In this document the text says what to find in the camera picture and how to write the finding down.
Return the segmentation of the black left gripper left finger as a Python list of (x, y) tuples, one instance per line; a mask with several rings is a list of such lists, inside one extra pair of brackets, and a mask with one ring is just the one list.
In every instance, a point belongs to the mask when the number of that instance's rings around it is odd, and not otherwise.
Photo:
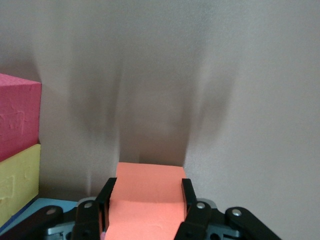
[(99, 240), (109, 227), (110, 197), (116, 178), (107, 180), (95, 199), (64, 212), (57, 205), (40, 208), (0, 236), (2, 240)]

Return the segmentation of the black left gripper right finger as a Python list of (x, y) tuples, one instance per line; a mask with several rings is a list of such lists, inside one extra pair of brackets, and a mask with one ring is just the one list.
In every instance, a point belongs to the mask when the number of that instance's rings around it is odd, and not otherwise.
[(213, 201), (196, 198), (189, 178), (181, 183), (186, 217), (175, 234), (176, 240), (276, 240), (278, 236), (243, 207), (220, 212)]

